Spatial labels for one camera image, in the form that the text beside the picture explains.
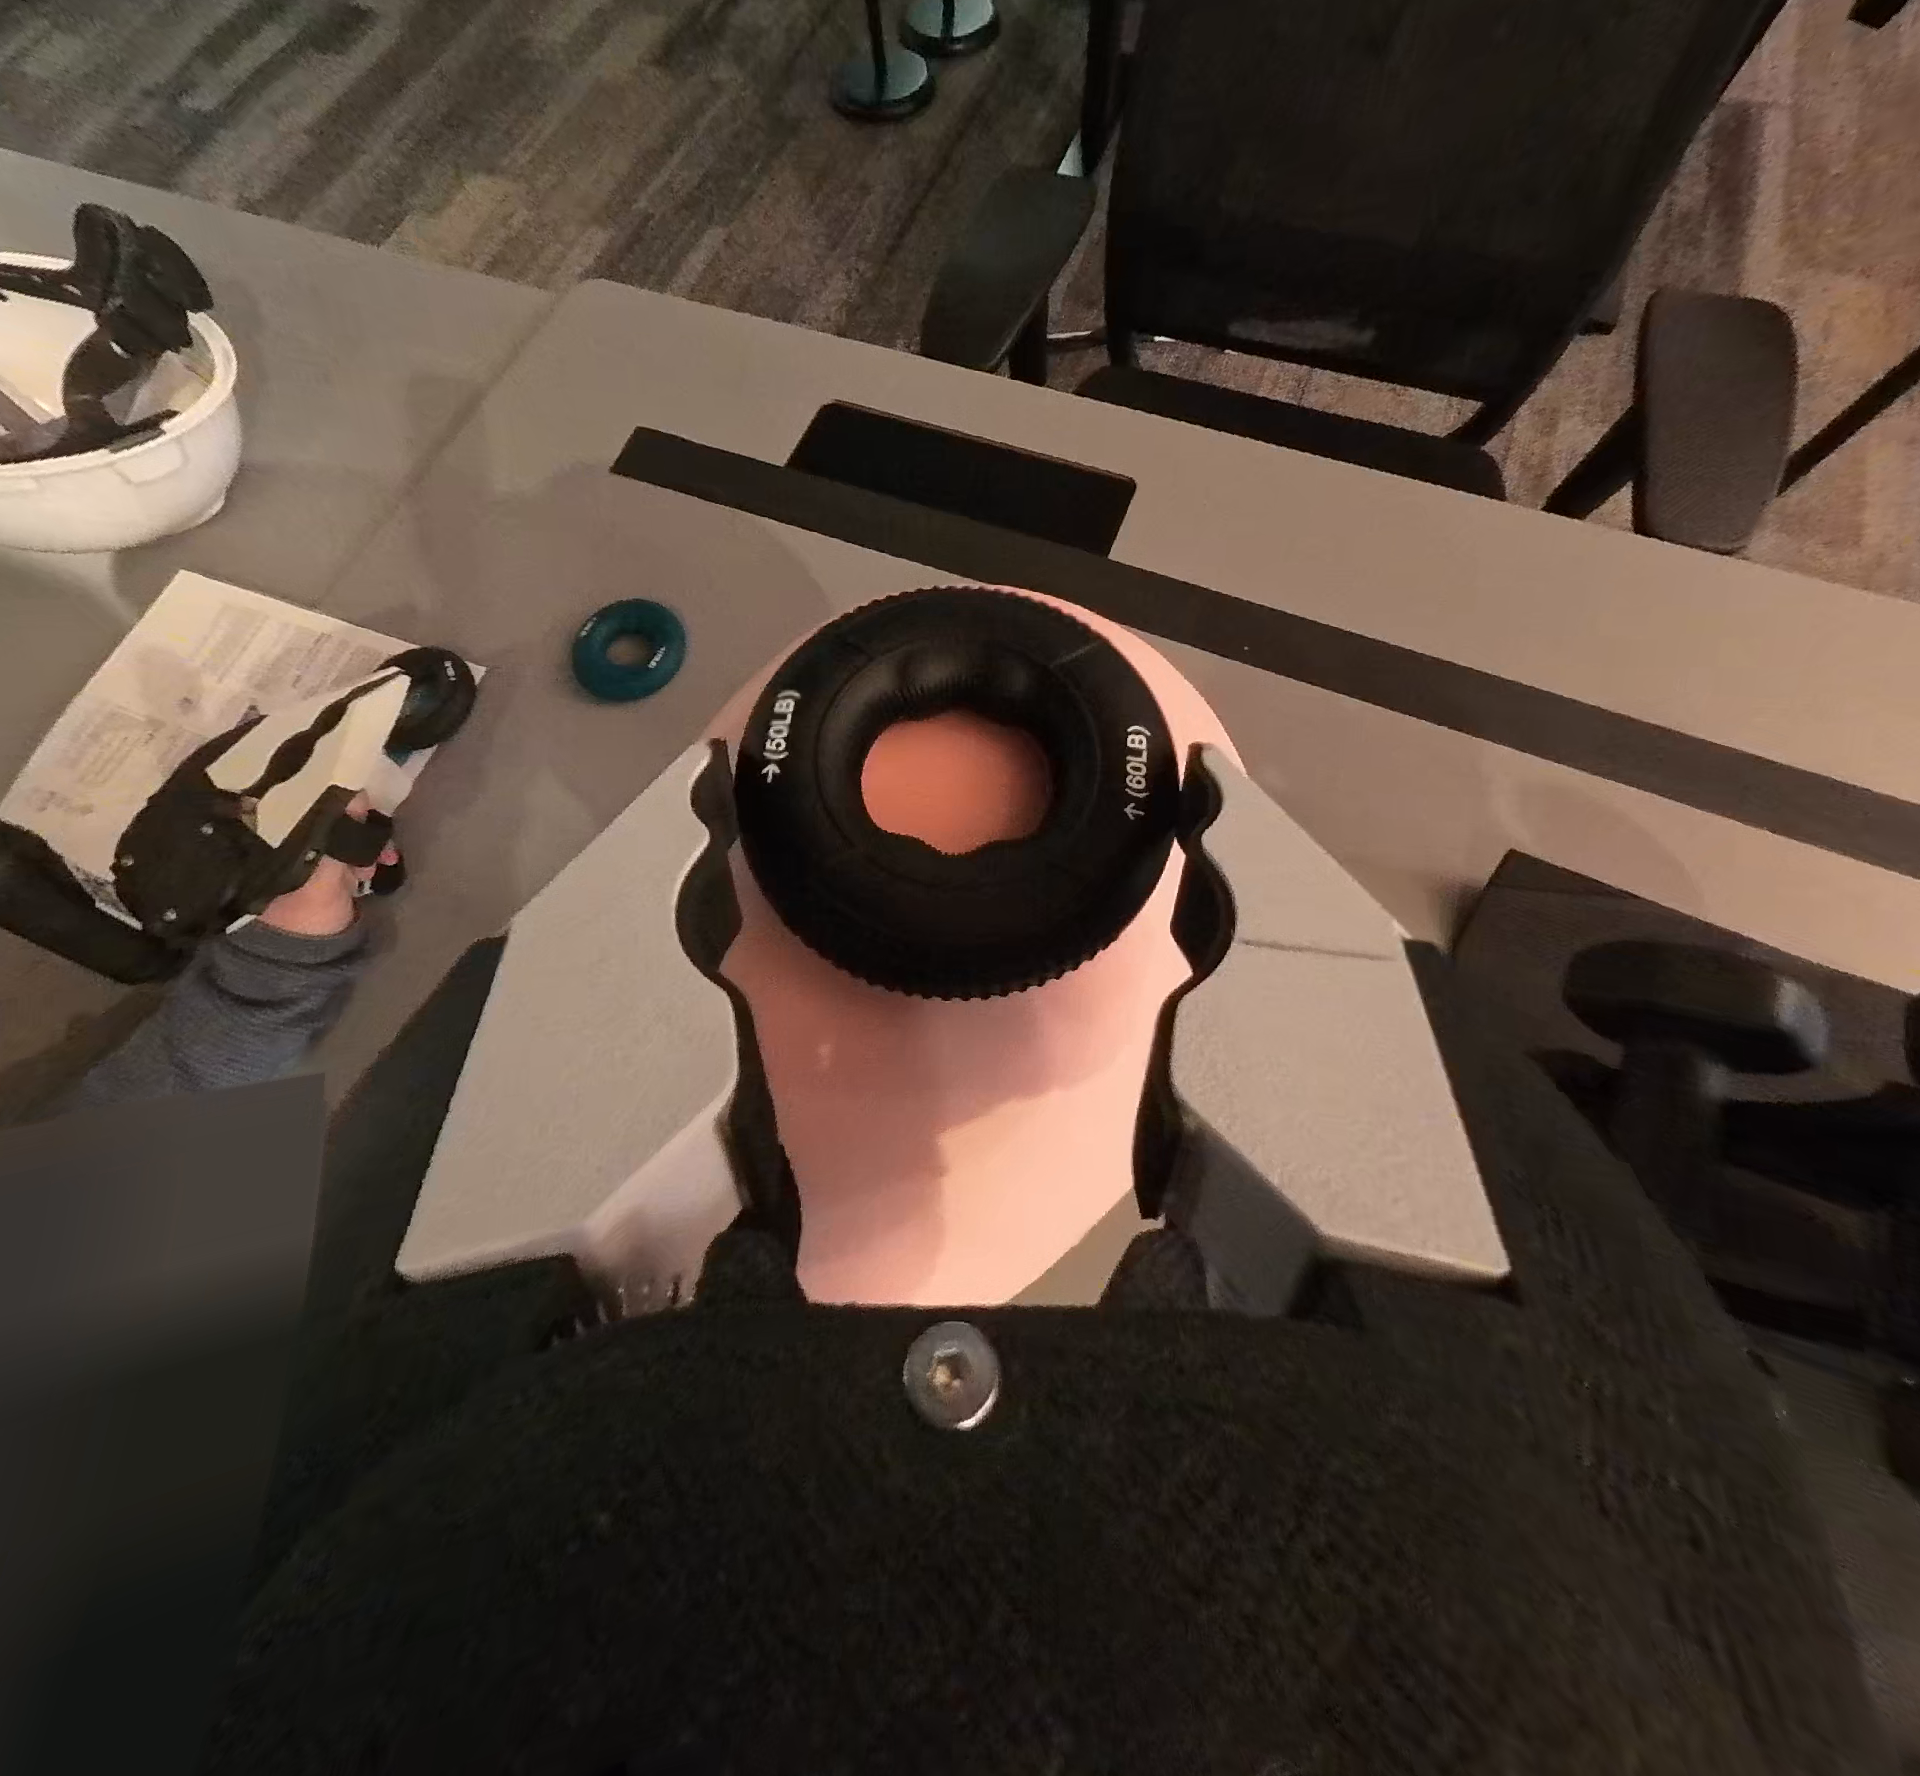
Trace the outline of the black mesh office chair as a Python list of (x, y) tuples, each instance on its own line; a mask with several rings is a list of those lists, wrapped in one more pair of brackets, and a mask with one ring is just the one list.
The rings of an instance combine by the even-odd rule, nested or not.
[(1145, 0), (1077, 395), (1505, 498), (1786, 0)]

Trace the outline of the white hard hat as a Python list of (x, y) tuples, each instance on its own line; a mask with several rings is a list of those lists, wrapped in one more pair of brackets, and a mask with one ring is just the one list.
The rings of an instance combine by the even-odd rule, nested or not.
[(109, 205), (68, 258), (2, 262), (2, 547), (117, 552), (218, 517), (242, 459), (238, 356), (199, 267)]

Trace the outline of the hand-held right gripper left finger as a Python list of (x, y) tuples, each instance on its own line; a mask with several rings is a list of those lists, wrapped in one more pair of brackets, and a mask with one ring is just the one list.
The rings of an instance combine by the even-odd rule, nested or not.
[(515, 917), (399, 1278), (566, 1260), (603, 1307), (666, 1309), (738, 1222), (790, 1260), (790, 1163), (726, 973), (736, 842), (733, 758), (699, 742)]

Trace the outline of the printed instruction paper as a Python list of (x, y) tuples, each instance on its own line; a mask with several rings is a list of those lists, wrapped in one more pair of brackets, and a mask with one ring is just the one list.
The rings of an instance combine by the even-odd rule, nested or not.
[(412, 681), (393, 755), (424, 763), (461, 733), (482, 673), (444, 648), (404, 644), (224, 581), (180, 574), (55, 716), (5, 796), (87, 902), (117, 902), (117, 843), (178, 771), (201, 771), (271, 711), (399, 668)]

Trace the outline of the person's left hand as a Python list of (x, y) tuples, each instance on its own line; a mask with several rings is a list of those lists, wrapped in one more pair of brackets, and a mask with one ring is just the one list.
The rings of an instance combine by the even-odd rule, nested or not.
[(259, 923), (303, 940), (339, 937), (356, 923), (359, 902), (373, 892), (377, 874), (398, 866), (396, 846), (388, 846), (373, 866), (323, 856), (299, 888), (278, 894), (260, 910)]

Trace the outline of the long black tape strip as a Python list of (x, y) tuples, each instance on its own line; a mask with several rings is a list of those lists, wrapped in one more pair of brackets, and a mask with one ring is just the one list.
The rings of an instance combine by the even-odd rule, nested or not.
[(1035, 590), (1145, 637), (1488, 742), (1796, 846), (1908, 880), (1919, 876), (1916, 798), (658, 429), (633, 430), (610, 469), (637, 485), (867, 552), (899, 561), (930, 552), (925, 568), (950, 577)]

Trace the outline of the person's left forearm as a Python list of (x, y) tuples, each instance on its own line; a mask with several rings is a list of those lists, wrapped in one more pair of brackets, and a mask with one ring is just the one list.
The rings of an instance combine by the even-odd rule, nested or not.
[(203, 947), (153, 1015), (55, 1110), (121, 1110), (289, 1076), (346, 1010), (369, 954), (362, 922), (331, 936), (246, 926)]

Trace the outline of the rectangular black tape patch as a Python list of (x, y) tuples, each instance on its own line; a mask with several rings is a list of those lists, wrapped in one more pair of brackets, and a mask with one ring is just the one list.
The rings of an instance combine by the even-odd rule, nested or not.
[(1116, 547), (1136, 495), (1126, 475), (846, 402), (815, 414), (787, 466), (1098, 558)]

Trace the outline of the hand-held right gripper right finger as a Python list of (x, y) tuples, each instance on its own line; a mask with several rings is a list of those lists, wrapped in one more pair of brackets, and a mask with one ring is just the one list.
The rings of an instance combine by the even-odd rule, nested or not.
[(1211, 1283), (1505, 1282), (1403, 926), (1216, 746), (1187, 751), (1177, 835), (1187, 976), (1143, 1076), (1140, 1219)]

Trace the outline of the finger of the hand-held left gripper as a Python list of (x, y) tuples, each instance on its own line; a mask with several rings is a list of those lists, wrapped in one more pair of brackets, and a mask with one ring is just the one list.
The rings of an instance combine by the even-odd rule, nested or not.
[(373, 742), (323, 742), (286, 783), (245, 796), (248, 822), (292, 861), (384, 861), (423, 769), (421, 755), (396, 761)]
[(252, 802), (309, 800), (332, 791), (346, 798), (404, 802), (421, 780), (421, 754), (393, 755), (412, 681), (398, 666), (271, 711), (228, 749), (203, 763), (212, 792)]

